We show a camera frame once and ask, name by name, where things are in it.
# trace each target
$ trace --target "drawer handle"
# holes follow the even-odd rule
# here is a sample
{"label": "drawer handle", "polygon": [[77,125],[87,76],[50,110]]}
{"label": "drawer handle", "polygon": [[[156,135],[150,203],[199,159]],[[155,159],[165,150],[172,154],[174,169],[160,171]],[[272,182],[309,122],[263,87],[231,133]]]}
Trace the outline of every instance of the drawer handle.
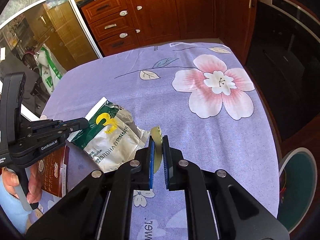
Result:
{"label": "drawer handle", "polygon": [[104,29],[108,29],[108,28],[116,27],[116,26],[117,26],[116,24],[110,24],[110,25],[105,26]]}
{"label": "drawer handle", "polygon": [[120,45],[122,45],[122,44],[124,44],[124,42],[123,42],[123,41],[120,41],[120,42],[117,42],[117,43],[112,44],[111,46],[112,46],[113,48],[115,48],[115,47],[120,46]]}
{"label": "drawer handle", "polygon": [[125,15],[127,15],[127,14],[128,14],[127,11],[121,11],[121,12],[120,12],[120,16],[125,16]]}
{"label": "drawer handle", "polygon": [[108,4],[106,4],[106,5],[104,5],[104,6],[101,6],[101,7],[99,7],[99,8],[97,9],[97,11],[100,11],[100,10],[102,10],[102,9],[108,7],[108,6],[109,6]]}
{"label": "drawer handle", "polygon": [[121,34],[119,35],[120,38],[125,38],[126,36],[128,36],[127,33],[121,33]]}
{"label": "drawer handle", "polygon": [[249,0],[249,9],[251,9],[252,0]]}

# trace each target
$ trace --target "cardboard box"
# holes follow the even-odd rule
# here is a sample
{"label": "cardboard box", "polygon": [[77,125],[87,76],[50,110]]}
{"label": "cardboard box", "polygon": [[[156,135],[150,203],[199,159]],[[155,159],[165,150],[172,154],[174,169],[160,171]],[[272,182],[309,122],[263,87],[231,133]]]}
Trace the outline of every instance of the cardboard box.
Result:
{"label": "cardboard box", "polygon": [[42,189],[57,197],[68,192],[67,166],[69,147],[64,146],[38,161]]}

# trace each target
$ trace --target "green and white bag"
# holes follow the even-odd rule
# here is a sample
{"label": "green and white bag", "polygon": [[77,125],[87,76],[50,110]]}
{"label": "green and white bag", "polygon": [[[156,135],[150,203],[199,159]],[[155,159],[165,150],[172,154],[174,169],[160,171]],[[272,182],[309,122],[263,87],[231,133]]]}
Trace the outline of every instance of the green and white bag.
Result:
{"label": "green and white bag", "polygon": [[89,128],[70,134],[68,141],[83,149],[103,172],[114,171],[142,149],[150,131],[142,130],[131,113],[103,97],[85,117]]}
{"label": "green and white bag", "polygon": [[43,44],[38,52],[37,61],[39,63],[42,82],[51,95],[57,87],[62,76],[67,72],[52,54],[49,48]]}

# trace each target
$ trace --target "hand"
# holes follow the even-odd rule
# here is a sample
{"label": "hand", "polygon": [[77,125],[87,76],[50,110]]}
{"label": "hand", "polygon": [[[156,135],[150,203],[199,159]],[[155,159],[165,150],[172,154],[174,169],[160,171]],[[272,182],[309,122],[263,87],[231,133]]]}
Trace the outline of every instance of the hand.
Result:
{"label": "hand", "polygon": [[[42,189],[41,189],[41,180],[38,174],[38,165],[37,163],[33,164],[30,167],[31,175],[29,178],[29,192],[27,194],[27,201],[28,203],[35,203],[38,202],[42,197]],[[14,187],[19,185],[18,176],[13,172],[3,170],[2,171],[2,181],[4,188],[8,191],[11,195],[19,198],[16,194]]]}

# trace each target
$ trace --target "flower print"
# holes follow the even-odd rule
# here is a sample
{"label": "flower print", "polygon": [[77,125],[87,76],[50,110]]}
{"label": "flower print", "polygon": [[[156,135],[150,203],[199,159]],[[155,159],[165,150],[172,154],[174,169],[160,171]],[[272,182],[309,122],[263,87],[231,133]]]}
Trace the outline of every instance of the flower print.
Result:
{"label": "flower print", "polygon": [[147,206],[147,199],[146,198],[153,198],[155,193],[153,189],[151,190],[134,190],[133,191],[133,204],[138,207],[146,207]]}
{"label": "flower print", "polygon": [[197,68],[179,70],[172,86],[179,92],[191,92],[189,108],[200,118],[216,116],[224,105],[234,119],[249,117],[253,103],[245,91],[254,90],[252,81],[242,68],[228,69],[214,55],[200,55],[193,60]]}

